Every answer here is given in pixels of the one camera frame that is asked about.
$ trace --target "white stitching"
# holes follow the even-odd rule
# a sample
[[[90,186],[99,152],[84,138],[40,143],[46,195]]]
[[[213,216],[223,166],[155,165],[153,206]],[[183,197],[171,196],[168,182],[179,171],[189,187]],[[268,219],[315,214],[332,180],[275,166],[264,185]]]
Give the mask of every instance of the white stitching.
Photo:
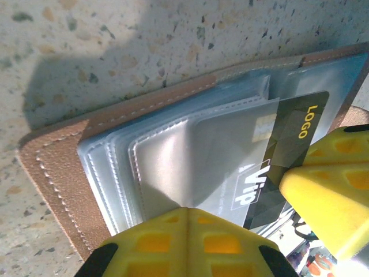
[[[211,84],[208,84],[208,85],[206,85],[205,87],[209,87],[209,86],[214,85],[214,84],[215,84],[215,82],[213,82],[213,83],[211,83]],[[200,91],[201,89],[202,89],[202,87],[199,87],[199,88],[197,88],[197,89],[192,90],[192,91],[191,91],[191,93],[193,93],[193,92],[195,92],[195,91]],[[189,93],[188,93],[188,92],[186,92],[186,93],[183,93],[183,94],[181,94],[181,95],[178,95],[178,96],[176,97],[176,99],[181,98],[181,97],[184,97],[184,96],[186,96],[186,95],[188,95],[188,94],[189,94]],[[157,104],[152,104],[152,105],[150,105],[150,106],[149,106],[149,108],[152,108],[152,107],[154,107],[154,106],[160,106],[160,105],[162,105],[162,104],[164,104],[164,102],[159,102],[159,103],[157,103]],[[138,112],[138,111],[133,111],[133,112],[131,112],[131,115],[133,115],[133,114],[135,114],[135,113],[137,113],[137,112]],[[126,115],[121,115],[118,119],[122,119],[122,118],[126,118],[126,117],[127,117]],[[101,123],[97,124],[96,126],[90,126],[90,127],[87,127],[86,129],[87,129],[87,130],[91,130],[91,129],[94,129],[94,128],[96,128],[96,127],[102,126],[102,125],[104,125],[104,124],[105,124],[104,122],[101,122]],[[47,170],[46,170],[46,168],[45,168],[45,166],[44,166],[43,162],[42,162],[42,161],[41,161],[41,159],[40,159],[40,153],[41,153],[41,150],[42,150],[42,149],[44,149],[45,147],[47,147],[47,146],[49,146],[49,145],[51,145],[51,144],[53,144],[53,143],[55,143],[55,142],[57,142],[57,141],[63,141],[63,140],[65,140],[65,139],[67,139],[68,137],[78,136],[78,135],[79,135],[79,134],[81,134],[82,132],[83,132],[83,131],[79,131],[79,132],[70,133],[70,134],[68,134],[68,135],[66,135],[66,136],[64,136],[64,135],[63,135],[63,136],[61,136],[60,138],[57,138],[57,139],[55,139],[55,140],[49,141],[49,142],[47,142],[47,143],[44,143],[44,144],[43,144],[43,146],[42,146],[40,149],[38,149],[38,150],[36,151],[36,160],[39,162],[39,166],[40,166],[40,168],[42,169],[42,172],[43,172],[44,176],[47,178],[48,183],[49,183],[50,185],[52,185],[52,187],[53,187],[54,191],[58,194],[58,198],[61,200],[61,203],[62,203],[62,205],[64,206],[64,210],[66,211],[66,213],[67,213],[68,217],[70,218],[70,220],[71,220],[71,221],[72,221],[72,223],[74,224],[74,227],[76,228],[77,232],[79,233],[79,235],[80,235],[80,237],[81,237],[81,239],[82,239],[83,243],[85,244],[85,246],[87,247],[87,249],[89,250],[89,252],[90,252],[90,253],[92,253],[92,248],[90,247],[90,244],[88,243],[88,241],[87,241],[86,237],[83,235],[82,231],[80,230],[80,227],[78,226],[77,222],[74,220],[73,215],[70,213],[70,210],[69,210],[69,208],[67,207],[67,205],[66,205],[65,201],[63,200],[63,198],[62,198],[61,194],[59,193],[59,190],[55,187],[55,184],[53,183],[53,181],[52,181],[52,179],[51,179],[51,177],[50,177],[49,173],[47,172]]]
[[[325,57],[325,58],[315,59],[313,61],[307,61],[307,62],[304,62],[304,63],[312,63],[312,62],[325,61],[327,59],[340,58],[340,57],[343,57],[343,56],[348,56],[348,55],[352,55],[352,54],[356,54],[356,53],[357,53],[357,51],[353,50],[353,51],[350,51],[350,52],[345,52],[345,53],[341,53],[341,54],[337,54],[337,55],[328,56],[328,57]]]
[[[123,211],[125,214],[128,214],[127,209],[129,209],[129,207],[126,207],[124,205],[124,203],[122,203],[122,200],[128,203],[128,199],[131,199],[131,193],[129,191],[123,193],[121,187],[119,186],[119,180],[118,180],[118,174],[116,173],[116,168],[114,166],[114,161],[113,161],[113,155],[111,153],[111,147],[108,147],[108,158],[111,164],[113,164],[113,166],[111,167],[112,173],[113,173],[113,178],[114,178],[114,182],[115,182],[115,187],[118,190],[118,194],[119,194],[119,199],[121,202],[121,206],[123,208]],[[131,220],[130,220],[130,224],[133,225],[133,222],[137,222],[136,216],[133,215],[131,213]]]
[[[160,133],[162,133],[162,132],[164,132],[166,130],[169,130],[171,127],[174,127],[174,126],[176,126],[176,125],[178,125],[178,124],[180,124],[180,123],[182,123],[182,122],[184,122],[184,121],[186,121],[188,119],[192,119],[192,118],[199,117],[199,116],[206,115],[206,114],[213,114],[213,113],[215,113],[217,111],[223,111],[223,110],[226,110],[228,108],[233,108],[233,107],[240,106],[240,105],[243,105],[243,104],[260,101],[262,99],[264,99],[262,96],[252,96],[252,97],[250,97],[247,100],[242,101],[242,102],[237,101],[237,103],[226,104],[223,107],[216,108],[216,109],[214,109],[212,111],[206,111],[206,112],[203,112],[203,113],[197,112],[197,113],[195,113],[195,114],[193,114],[193,115],[191,115],[189,117],[182,117],[180,119],[174,120],[174,121],[166,124],[167,127],[165,127],[164,129],[162,129],[162,128],[156,128],[156,130],[162,129],[162,130],[160,130],[158,132],[151,131],[151,132],[147,133],[146,136],[142,136],[142,137],[136,139],[135,140],[136,141],[135,144],[136,143],[142,143],[145,140],[149,139],[150,137],[153,137],[153,136],[155,136],[157,134],[160,134]]]
[[[74,227],[77,229],[77,232],[79,233],[82,241],[86,245],[86,247],[89,250],[89,252],[92,253],[92,248],[90,247],[90,244],[88,243],[86,237],[83,235],[83,233],[82,233],[80,227],[78,226],[77,222],[74,220],[73,215],[69,212],[69,208],[66,205],[65,201],[63,200],[63,197],[61,196],[60,191],[55,187],[54,182],[52,181],[52,179],[50,178],[50,175],[46,171],[45,165],[44,165],[44,163],[42,162],[42,160],[40,158],[41,149],[39,149],[39,150],[36,151],[36,160],[40,163],[40,168],[43,170],[43,173],[44,173],[45,177],[47,178],[49,185],[51,185],[53,187],[54,191],[57,193],[58,198],[61,200],[61,203],[64,206],[64,210],[66,211],[68,217],[70,218],[70,220],[74,224]]]
[[[233,78],[233,77],[236,77],[236,76],[239,76],[245,72],[248,72],[248,71],[254,71],[254,70],[258,70],[258,69],[267,69],[267,68],[279,68],[281,66],[285,66],[285,65],[298,65],[300,64],[300,61],[299,62],[287,62],[287,63],[282,63],[280,65],[268,65],[268,66],[260,66],[259,68],[248,68],[248,69],[244,69],[244,70],[241,70],[241,71],[238,71],[238,72],[233,72],[233,73],[230,73],[226,76],[223,76],[222,78],[219,79],[219,82],[222,82],[226,79],[229,79],[229,78]]]
[[[87,157],[88,157],[88,162],[91,164],[91,169],[92,169],[92,172],[93,172],[93,175],[95,176],[96,180],[97,180],[97,185],[99,186],[99,189],[102,193],[102,201],[104,202],[104,205],[107,209],[107,212],[108,212],[108,216],[110,218],[110,221],[112,221],[113,225],[114,225],[114,229],[116,232],[118,232],[118,225],[116,223],[116,221],[114,220],[114,218],[112,217],[111,215],[111,208],[110,206],[108,205],[107,203],[107,200],[106,200],[106,194],[105,194],[105,191],[104,189],[101,187],[101,181],[100,181],[100,177],[99,175],[97,174],[97,171],[96,171],[96,167],[95,167],[95,164],[94,162],[92,161],[92,158],[91,158],[91,151],[94,150],[96,147],[100,146],[100,145],[103,145],[102,142],[99,142],[97,143],[96,145],[94,145],[93,147],[91,147],[90,149],[88,149],[88,152],[87,152]]]

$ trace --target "granite surface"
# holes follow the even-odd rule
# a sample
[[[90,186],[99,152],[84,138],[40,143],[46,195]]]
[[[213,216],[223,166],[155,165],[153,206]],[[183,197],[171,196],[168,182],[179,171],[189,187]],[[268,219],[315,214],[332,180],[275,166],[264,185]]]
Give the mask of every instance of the granite surface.
[[[369,40],[362,1],[0,1],[0,276],[81,265],[14,149],[43,126],[240,61]],[[369,80],[355,103],[369,109]]]

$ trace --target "speckled countertop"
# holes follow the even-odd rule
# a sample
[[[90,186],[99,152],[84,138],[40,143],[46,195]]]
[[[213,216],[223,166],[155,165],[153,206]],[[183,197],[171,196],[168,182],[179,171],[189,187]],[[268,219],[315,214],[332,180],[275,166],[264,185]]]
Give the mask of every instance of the speckled countertop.
[[[368,1],[0,1],[0,275],[81,259],[14,158],[32,129],[240,61],[369,40]],[[369,80],[356,104],[369,108]]]

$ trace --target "brown leather cover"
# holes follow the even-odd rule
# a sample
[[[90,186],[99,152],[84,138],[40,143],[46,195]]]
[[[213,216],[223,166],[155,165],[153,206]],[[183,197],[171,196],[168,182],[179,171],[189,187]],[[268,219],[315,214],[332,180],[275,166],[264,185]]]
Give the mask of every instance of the brown leather cover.
[[[81,139],[214,87],[223,80],[251,69],[293,69],[365,53],[368,49],[369,44],[362,43],[339,50],[241,63],[221,69],[33,132],[20,141],[18,156],[72,244],[82,258],[87,259],[91,251],[110,234],[77,155],[77,146]],[[367,61],[332,128],[338,127],[342,122],[368,70]]]
[[[340,127],[369,124],[369,111],[351,106]]]

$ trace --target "black card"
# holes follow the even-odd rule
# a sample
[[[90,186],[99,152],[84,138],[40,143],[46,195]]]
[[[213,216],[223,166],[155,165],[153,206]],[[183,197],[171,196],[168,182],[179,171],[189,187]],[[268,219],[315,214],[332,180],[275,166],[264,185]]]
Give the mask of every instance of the black card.
[[[317,92],[279,103],[272,135],[257,178],[257,201],[250,204],[244,228],[253,229],[276,221],[286,203],[278,186],[284,173],[304,162],[329,93]]]

